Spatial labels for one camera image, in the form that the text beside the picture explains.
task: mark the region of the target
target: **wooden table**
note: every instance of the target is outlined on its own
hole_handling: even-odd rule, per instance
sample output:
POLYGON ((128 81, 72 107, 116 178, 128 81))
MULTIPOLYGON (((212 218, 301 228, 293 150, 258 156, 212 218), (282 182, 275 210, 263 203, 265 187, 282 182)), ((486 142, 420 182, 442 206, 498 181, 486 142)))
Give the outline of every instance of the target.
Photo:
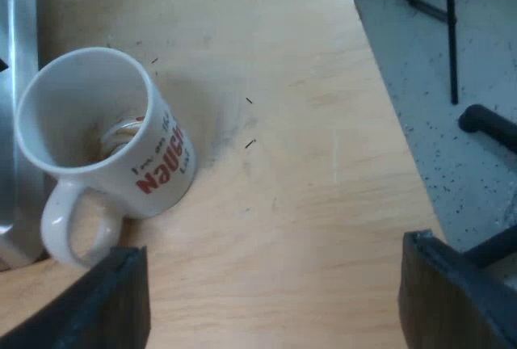
MULTIPOLYGON (((401 237, 437 223, 352 0, 39 4, 44 63, 132 54, 199 154, 179 204, 127 221, 123 243, 149 247, 149 348, 404 347, 401 237)), ((81 274, 2 273, 0 333, 81 274)))

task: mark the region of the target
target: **small black debris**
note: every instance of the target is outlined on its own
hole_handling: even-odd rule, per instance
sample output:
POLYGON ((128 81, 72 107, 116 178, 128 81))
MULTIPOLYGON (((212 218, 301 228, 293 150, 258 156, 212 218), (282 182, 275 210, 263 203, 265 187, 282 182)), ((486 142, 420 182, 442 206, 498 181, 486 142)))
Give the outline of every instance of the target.
POLYGON ((247 149, 248 147, 250 147, 251 145, 253 145, 254 143, 256 142, 255 139, 253 139, 250 143, 248 143, 245 147, 245 149, 247 149))

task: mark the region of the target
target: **white mug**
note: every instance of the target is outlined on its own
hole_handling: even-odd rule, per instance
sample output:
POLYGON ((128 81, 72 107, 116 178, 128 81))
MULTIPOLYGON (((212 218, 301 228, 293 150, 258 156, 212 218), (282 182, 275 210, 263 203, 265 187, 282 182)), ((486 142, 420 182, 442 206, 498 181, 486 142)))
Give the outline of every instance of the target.
POLYGON ((112 48, 82 48, 46 65, 19 102, 15 134, 29 161, 58 180, 41 236, 62 263, 97 263, 118 242, 122 217, 165 211, 194 179, 187 133, 144 67, 112 48), (102 196, 106 216, 79 257, 69 233, 78 198, 88 191, 102 196))

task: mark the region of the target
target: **gray floor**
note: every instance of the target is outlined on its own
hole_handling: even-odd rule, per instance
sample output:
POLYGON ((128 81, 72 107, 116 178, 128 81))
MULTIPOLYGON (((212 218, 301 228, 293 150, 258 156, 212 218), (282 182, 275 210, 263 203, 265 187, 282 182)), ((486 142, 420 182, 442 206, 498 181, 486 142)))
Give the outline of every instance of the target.
MULTIPOLYGON (((458 106, 449 103, 446 25, 404 0, 355 3, 448 242, 467 250, 517 223, 517 155, 457 127, 472 103, 517 121, 517 0, 456 0, 458 106)), ((492 268, 515 288, 516 261, 492 268)))

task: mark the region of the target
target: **metal sheet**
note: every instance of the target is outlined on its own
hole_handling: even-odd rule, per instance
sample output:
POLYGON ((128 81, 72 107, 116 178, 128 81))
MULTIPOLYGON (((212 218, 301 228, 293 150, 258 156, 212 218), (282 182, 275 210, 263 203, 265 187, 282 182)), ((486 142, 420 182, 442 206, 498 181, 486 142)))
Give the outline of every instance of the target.
POLYGON ((43 247, 44 174, 19 152, 13 134, 17 102, 38 71, 36 0, 0 0, 0 260, 21 267, 43 247))

